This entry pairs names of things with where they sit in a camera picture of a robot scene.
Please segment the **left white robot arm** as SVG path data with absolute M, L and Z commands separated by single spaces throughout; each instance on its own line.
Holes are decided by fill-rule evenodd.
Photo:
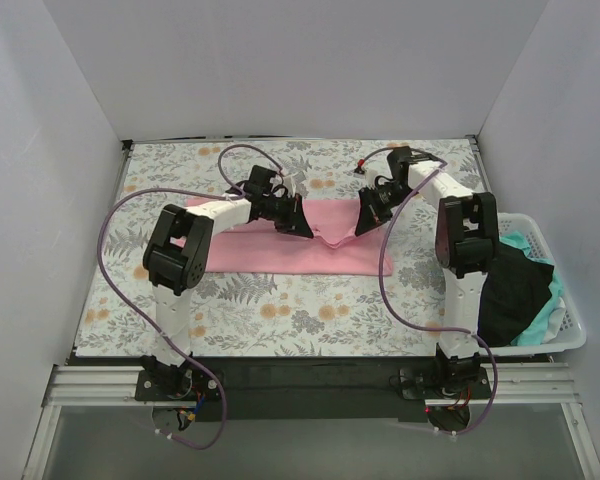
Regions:
M 304 215 L 302 196 L 277 172 L 261 166 L 230 187 L 227 198 L 193 208 L 165 206 L 143 256 L 156 300 L 158 340 L 154 352 L 141 358 L 150 381 L 173 400 L 187 397 L 194 387 L 185 357 L 189 307 L 193 289 L 208 266 L 213 237 L 235 227 L 264 219 L 282 234 L 313 237 Z

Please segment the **pink t shirt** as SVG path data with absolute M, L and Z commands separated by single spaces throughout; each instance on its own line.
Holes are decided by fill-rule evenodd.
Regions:
M 274 223 L 265 219 L 236 225 L 213 235 L 206 270 L 289 275 L 393 273 L 392 258 L 380 253 L 384 230 L 355 234 L 358 201 L 305 200 L 302 207 L 312 238 L 279 233 Z

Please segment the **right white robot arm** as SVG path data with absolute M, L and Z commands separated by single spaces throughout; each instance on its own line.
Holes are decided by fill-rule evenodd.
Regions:
M 432 369 L 413 385 L 455 397 L 480 378 L 480 354 L 489 348 L 478 335 L 481 295 L 499 248 L 496 199 L 476 193 L 446 173 L 445 160 L 409 146 L 386 147 L 390 177 L 382 178 L 362 158 L 354 170 L 367 184 L 359 192 L 355 233 L 393 229 L 416 195 L 437 212 L 435 255 L 445 279 L 445 316 L 437 334 Z

